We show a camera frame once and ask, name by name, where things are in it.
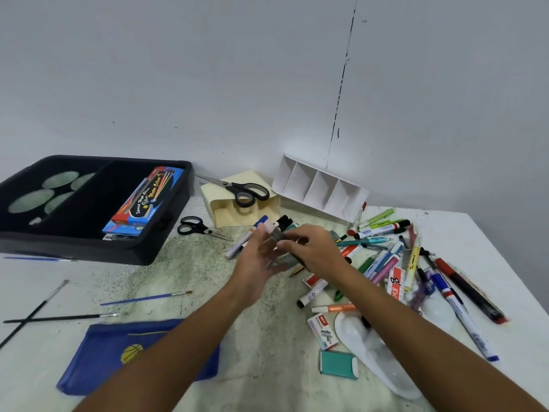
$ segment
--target black tray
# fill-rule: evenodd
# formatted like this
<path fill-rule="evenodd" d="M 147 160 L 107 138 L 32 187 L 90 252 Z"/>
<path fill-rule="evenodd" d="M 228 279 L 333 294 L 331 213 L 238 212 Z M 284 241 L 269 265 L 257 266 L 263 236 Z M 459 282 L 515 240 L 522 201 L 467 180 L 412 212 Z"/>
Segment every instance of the black tray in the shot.
<path fill-rule="evenodd" d="M 103 240 L 107 222 L 156 166 L 178 167 L 184 172 L 140 235 L 130 241 Z M 95 175 L 47 215 L 44 205 L 19 214 L 8 212 L 18 197 L 42 189 L 45 179 L 65 171 Z M 0 183 L 0 252 L 151 264 L 189 200 L 193 175 L 188 161 L 49 156 Z M 58 196 L 71 187 L 53 190 Z M 30 225 L 37 217 L 42 221 Z"/>

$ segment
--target left hand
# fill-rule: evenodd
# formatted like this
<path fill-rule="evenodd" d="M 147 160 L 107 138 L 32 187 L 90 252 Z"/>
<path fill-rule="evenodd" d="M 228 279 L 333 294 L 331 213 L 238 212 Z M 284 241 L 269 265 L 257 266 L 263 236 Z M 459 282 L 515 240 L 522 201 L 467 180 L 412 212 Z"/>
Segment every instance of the left hand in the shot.
<path fill-rule="evenodd" d="M 287 251 L 275 249 L 276 242 L 270 238 L 263 223 L 259 224 L 238 256 L 233 274 L 225 285 L 236 292 L 244 308 L 253 305 L 261 297 L 265 283 L 271 276 L 288 268 L 286 264 L 271 263 Z"/>

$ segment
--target table surface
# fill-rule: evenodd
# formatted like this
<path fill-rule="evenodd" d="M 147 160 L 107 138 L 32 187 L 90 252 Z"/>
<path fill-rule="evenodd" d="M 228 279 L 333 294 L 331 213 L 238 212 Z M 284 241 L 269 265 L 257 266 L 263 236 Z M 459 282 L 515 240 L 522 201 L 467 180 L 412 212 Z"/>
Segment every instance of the table surface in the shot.
<path fill-rule="evenodd" d="M 314 223 L 342 234 L 347 223 L 289 200 L 282 213 L 298 224 Z M 368 207 L 363 219 L 383 211 Z M 212 225 L 202 199 L 192 197 L 182 216 L 198 215 Z M 421 227 L 423 244 L 458 266 L 511 318 L 506 325 L 491 323 L 467 298 L 473 320 L 499 354 L 495 366 L 527 390 L 545 407 L 549 369 L 549 316 L 518 279 L 467 214 L 398 209 Z M 221 229 L 237 239 L 246 227 Z M 0 259 L 0 312 L 4 319 L 24 318 L 65 278 L 65 286 L 38 316 L 108 312 L 101 302 L 192 290 L 191 296 L 120 305 L 126 315 L 104 322 L 184 318 L 205 303 L 226 282 L 235 260 L 224 253 L 230 242 L 205 235 L 180 236 L 174 230 L 150 266 L 95 262 L 31 262 Z M 371 253 L 361 252 L 357 266 Z M 319 345 L 306 324 L 310 308 L 295 302 L 306 293 L 306 275 L 273 277 L 261 299 L 235 321 L 221 344 L 218 375 L 194 383 L 175 410 L 432 410 L 421 398 L 405 401 L 392 394 L 364 365 L 357 381 L 321 375 Z M 322 293 L 315 305 L 329 303 Z M 333 314 L 328 314 L 333 325 Z M 55 385 L 76 352 L 89 325 L 97 320 L 27 324 L 0 351 L 2 411 L 70 411 L 80 397 L 67 396 Z M 0 324 L 4 339 L 13 324 Z M 458 321 L 451 334 L 478 353 Z"/>

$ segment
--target blue pouch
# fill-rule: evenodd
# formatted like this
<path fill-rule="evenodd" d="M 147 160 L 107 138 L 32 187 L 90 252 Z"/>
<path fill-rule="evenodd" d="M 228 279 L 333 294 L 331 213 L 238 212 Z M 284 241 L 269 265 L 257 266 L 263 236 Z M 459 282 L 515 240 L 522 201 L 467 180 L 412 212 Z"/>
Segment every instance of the blue pouch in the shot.
<path fill-rule="evenodd" d="M 66 395 L 89 395 L 137 353 L 152 346 L 182 321 L 173 319 L 90 326 L 57 388 Z M 196 381 L 216 376 L 218 366 L 219 346 Z"/>

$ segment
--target black-handled scissors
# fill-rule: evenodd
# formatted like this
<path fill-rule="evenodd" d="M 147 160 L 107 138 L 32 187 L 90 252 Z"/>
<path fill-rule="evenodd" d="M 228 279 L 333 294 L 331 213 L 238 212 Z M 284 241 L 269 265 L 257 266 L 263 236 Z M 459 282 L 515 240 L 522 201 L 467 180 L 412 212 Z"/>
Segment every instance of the black-handled scissors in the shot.
<path fill-rule="evenodd" d="M 214 237 L 222 238 L 223 240 L 233 241 L 229 237 L 225 237 L 223 234 L 217 232 L 215 228 L 208 228 L 204 225 L 202 218 L 189 215 L 183 217 L 180 221 L 180 225 L 177 227 L 177 232 L 181 235 L 189 235 L 193 233 L 213 235 Z"/>
<path fill-rule="evenodd" d="M 260 201 L 266 201 L 269 199 L 270 193 L 263 185 L 257 183 L 234 183 L 220 181 L 219 179 L 209 178 L 208 176 L 195 175 L 200 179 L 204 179 L 211 183 L 214 183 L 219 186 L 223 186 L 229 192 L 234 194 L 234 200 L 237 202 L 237 205 L 242 208 L 251 207 L 255 204 L 255 199 L 257 198 Z"/>

